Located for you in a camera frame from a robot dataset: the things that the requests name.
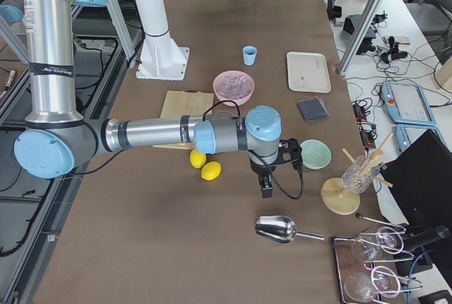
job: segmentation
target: wooden tray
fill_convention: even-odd
[[[202,115],[209,107],[212,107],[213,96],[213,93],[203,93],[195,90],[169,90],[163,103],[160,118]],[[181,150],[192,150],[195,148],[193,143],[154,145],[154,147],[177,148]]]

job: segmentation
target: label on robot arm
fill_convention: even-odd
[[[33,73],[36,76],[46,76],[50,74],[55,74],[57,76],[68,76],[69,78],[73,78],[75,76],[75,69],[73,66],[50,65],[30,62],[28,64],[28,67],[30,69],[30,73]]]
[[[23,1],[23,18],[25,20],[25,30],[27,33],[35,33],[37,21],[35,15],[35,3],[33,0]]]

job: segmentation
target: white table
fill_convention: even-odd
[[[366,0],[336,0],[336,6],[342,6],[343,17],[338,19],[338,21],[343,21],[346,16],[351,14],[359,14],[364,10],[364,5]],[[388,19],[385,24],[380,24],[382,27],[379,28],[379,33],[382,37],[384,36],[406,36],[411,40],[411,45],[400,45],[400,50],[407,51],[409,54],[414,55],[414,57],[422,60],[424,58],[429,58],[422,60],[426,65],[430,67],[435,67],[438,64],[438,59],[434,56],[433,50],[429,45],[421,46],[427,43],[424,35],[417,27],[417,24],[410,12],[407,10],[405,4],[402,0],[383,0],[381,6],[378,9],[378,14],[385,11],[388,14]],[[342,26],[336,27],[331,23],[331,28],[334,33],[336,47],[338,48],[339,55],[343,54],[343,51],[348,46],[350,42],[351,35],[342,31]],[[373,41],[374,45],[385,46],[381,37],[377,35],[377,38]],[[376,62],[379,60],[378,57],[372,58],[373,53],[367,52],[367,55],[357,55],[353,59],[352,65],[350,66],[346,79],[348,82],[348,90],[350,94],[351,101],[356,99],[371,98],[373,100],[373,105],[380,105],[379,97],[371,94],[372,89],[377,83],[382,83],[385,81],[385,74],[377,71]],[[452,95],[448,94],[446,91],[440,89],[433,79],[433,69],[424,65],[421,62],[411,62],[408,66],[410,56],[404,61],[396,61],[391,63],[391,66],[396,66],[399,68],[399,72],[407,72],[404,76],[400,76],[396,80],[402,80],[404,78],[414,78],[413,82],[418,83],[423,88],[428,88],[429,90],[434,90],[438,93],[448,95],[452,99]],[[424,90],[424,93],[429,101],[430,105],[441,105],[444,104],[447,99],[441,97],[437,93],[429,92]],[[433,114],[436,119],[437,127],[441,131],[446,145],[449,150],[452,148],[452,107],[439,107],[433,109]],[[376,145],[378,146],[386,138],[389,133],[393,133],[395,129],[395,124],[392,123],[388,116],[386,108],[383,107],[373,107],[371,109],[371,114],[368,116],[368,120],[377,125],[378,138],[376,140]],[[384,148],[383,161],[391,161],[396,159],[400,155],[398,148],[398,143],[396,138],[393,137],[391,142],[388,143]],[[396,202],[394,201],[389,189],[386,186],[382,186],[381,191],[378,193],[379,204],[381,208],[381,213],[392,223],[402,223],[406,222],[405,217],[398,208]],[[420,281],[423,282],[424,288],[420,291],[415,291],[412,293],[412,298],[417,298],[428,293],[432,293],[438,290],[448,289],[452,292],[451,288],[444,281],[441,274],[438,272],[437,268],[434,266],[433,269],[425,271],[415,275]]]

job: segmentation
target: electronic device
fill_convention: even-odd
[[[428,295],[419,297],[421,304],[451,304],[452,296],[447,290],[440,290],[437,292],[429,293]]]
[[[381,85],[380,96],[395,123],[436,125],[424,91],[416,83],[385,81]]]
[[[384,38],[384,41],[389,42],[390,36],[385,35],[383,38]],[[395,40],[395,42],[398,42],[399,45],[411,45],[411,40],[409,37],[394,36],[394,40]]]
[[[395,138],[397,139],[400,151],[405,151],[412,143],[414,143],[423,133],[431,129],[443,143],[443,136],[439,129],[435,126],[420,126],[420,125],[410,125],[410,124],[398,124],[395,127]]]
[[[361,17],[361,14],[353,14],[345,18],[343,30],[349,34],[353,34],[361,21]],[[373,46],[372,40],[375,38],[375,31],[369,27],[364,35],[361,45],[358,47],[356,54],[362,54],[368,51],[374,52],[376,48]]]
[[[398,49],[398,42],[396,42],[396,39],[394,37],[388,38],[388,44],[389,50],[380,54],[382,62],[389,64],[394,60],[404,59],[408,56],[408,52],[400,51]]]
[[[391,194],[410,227],[452,229],[452,153],[432,131],[426,130],[397,159],[385,164],[381,174],[390,180]],[[452,286],[452,238],[425,246],[449,286]]]
[[[334,6],[334,2],[335,0],[328,0],[328,4],[326,5],[326,13],[330,21],[342,16],[342,7]]]
[[[374,18],[372,19],[372,25],[375,25],[377,23],[382,23],[388,18],[388,14],[386,14],[385,11],[383,11],[382,14],[375,14]]]

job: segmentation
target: metal frame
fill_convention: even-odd
[[[118,0],[108,0],[107,9],[112,18],[113,26],[118,34],[121,46],[126,54],[127,61],[130,62],[130,67],[134,67],[136,63],[135,49],[133,48],[132,39],[127,30],[126,21],[122,15]]]
[[[5,40],[8,46],[13,50],[17,57],[24,63],[28,64],[28,51],[18,36],[12,31],[8,23],[0,16],[0,36]]]
[[[362,12],[361,21],[359,22],[357,29],[353,32],[350,44],[345,50],[342,60],[340,60],[339,66],[337,68],[338,73],[341,77],[345,78],[347,70],[352,63],[353,57],[356,55],[356,52],[364,39],[367,29],[369,28],[372,19],[374,18],[375,12],[382,1],[383,0],[369,0],[367,2],[366,8]]]

